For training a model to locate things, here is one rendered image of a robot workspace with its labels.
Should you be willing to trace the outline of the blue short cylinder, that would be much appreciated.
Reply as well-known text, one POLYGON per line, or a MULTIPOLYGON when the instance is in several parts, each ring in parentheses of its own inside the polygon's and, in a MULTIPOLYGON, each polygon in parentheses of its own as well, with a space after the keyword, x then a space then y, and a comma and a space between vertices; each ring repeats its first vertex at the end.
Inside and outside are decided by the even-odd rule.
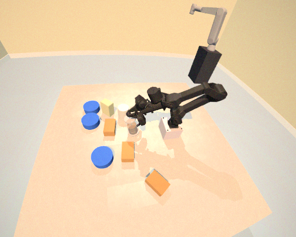
POLYGON ((96 113, 87 113, 82 117, 81 123, 85 129, 92 130, 99 126, 100 120, 96 113))
POLYGON ((83 108, 84 112, 87 113, 98 113, 100 110, 99 103, 94 100, 90 100, 84 103, 83 108))
POLYGON ((91 160, 97 168, 107 168, 113 161, 113 153, 109 147, 99 146, 93 150, 91 160))

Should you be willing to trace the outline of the cream cylinder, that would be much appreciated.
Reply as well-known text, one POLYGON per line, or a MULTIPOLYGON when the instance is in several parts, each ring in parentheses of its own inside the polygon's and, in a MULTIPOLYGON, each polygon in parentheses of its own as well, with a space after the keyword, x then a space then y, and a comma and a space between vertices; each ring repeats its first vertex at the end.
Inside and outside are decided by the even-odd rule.
POLYGON ((126 116, 126 112, 129 110, 129 106, 127 104, 120 104, 118 106, 118 117, 120 120, 124 120, 126 116))

